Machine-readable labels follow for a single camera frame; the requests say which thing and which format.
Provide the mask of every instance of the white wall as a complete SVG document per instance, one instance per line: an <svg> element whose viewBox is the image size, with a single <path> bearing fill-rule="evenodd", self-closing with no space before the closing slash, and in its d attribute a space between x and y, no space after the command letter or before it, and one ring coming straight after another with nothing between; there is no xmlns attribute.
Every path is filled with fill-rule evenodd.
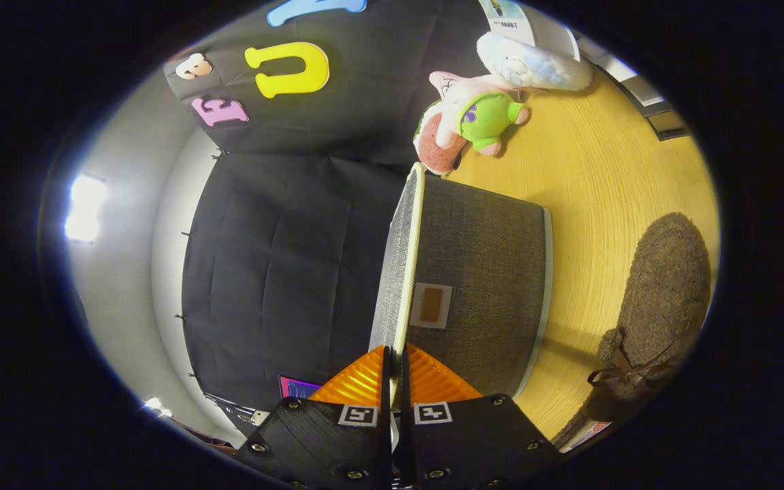
<svg viewBox="0 0 784 490"><path fill-rule="evenodd" d="M150 289L159 200L195 127L193 115L180 105L161 71L127 97L97 134L82 165L106 179L99 235L93 244L71 243L69 255L90 333L113 370L141 399L159 397L179 421L213 432L218 426L188 393L180 370L175 372L169 360ZM179 274L182 267L183 255L174 269ZM166 309L165 319L176 311Z"/></svg>
<svg viewBox="0 0 784 490"><path fill-rule="evenodd" d="M212 155L218 154L220 151L205 131L196 128L178 156L159 202L150 275L159 333L177 376L208 418L218 425L211 435L240 447L246 440L243 434L234 430L222 410L201 394L195 378L187 376L193 369L186 353L183 323L174 317L180 313L181 308L183 259L187 242L187 237L180 232L188 233L192 227L195 208L214 168L215 160Z"/></svg>

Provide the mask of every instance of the ceiling light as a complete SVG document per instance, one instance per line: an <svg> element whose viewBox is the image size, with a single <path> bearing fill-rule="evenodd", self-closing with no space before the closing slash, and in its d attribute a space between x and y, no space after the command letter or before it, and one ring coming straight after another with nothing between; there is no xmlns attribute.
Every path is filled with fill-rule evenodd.
<svg viewBox="0 0 784 490"><path fill-rule="evenodd" d="M81 208L99 208L106 195L105 181L95 176L84 174L71 184L71 200Z"/></svg>
<svg viewBox="0 0 784 490"><path fill-rule="evenodd" d="M65 235L72 240L92 242L99 235L99 220L91 214L71 213L65 220Z"/></svg>

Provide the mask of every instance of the gray fabric storage bin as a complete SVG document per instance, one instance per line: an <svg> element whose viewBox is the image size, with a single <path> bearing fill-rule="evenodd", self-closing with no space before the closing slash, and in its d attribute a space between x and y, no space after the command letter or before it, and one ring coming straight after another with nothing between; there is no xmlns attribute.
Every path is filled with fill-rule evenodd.
<svg viewBox="0 0 784 490"><path fill-rule="evenodd" d="M400 369L411 342L480 393L519 396L544 335L551 254L545 208L414 165L389 226L370 348L391 346Z"/></svg>

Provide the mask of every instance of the orange gripper part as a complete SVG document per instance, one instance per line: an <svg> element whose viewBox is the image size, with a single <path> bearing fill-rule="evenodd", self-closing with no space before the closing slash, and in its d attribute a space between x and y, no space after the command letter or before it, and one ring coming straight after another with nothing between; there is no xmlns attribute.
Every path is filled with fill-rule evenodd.
<svg viewBox="0 0 784 490"><path fill-rule="evenodd" d="M383 346L359 357L311 395L311 400L358 406L380 406Z"/></svg>
<svg viewBox="0 0 784 490"><path fill-rule="evenodd" d="M410 359L410 406L416 403L459 402L482 397L468 382L407 342Z"/></svg>

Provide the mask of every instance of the yellow letter u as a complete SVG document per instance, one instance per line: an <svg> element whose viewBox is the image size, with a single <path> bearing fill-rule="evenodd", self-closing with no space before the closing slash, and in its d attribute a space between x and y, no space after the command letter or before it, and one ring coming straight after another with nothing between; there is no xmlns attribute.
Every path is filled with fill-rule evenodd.
<svg viewBox="0 0 784 490"><path fill-rule="evenodd" d="M259 68L262 62L270 59L298 56L304 60L304 71L291 75L270 77L264 73L256 75L256 86L259 92L268 99L278 93L309 93L316 92L329 81L329 58L316 44L286 43L271 46L263 50L249 48L244 52L246 64L251 68Z"/></svg>

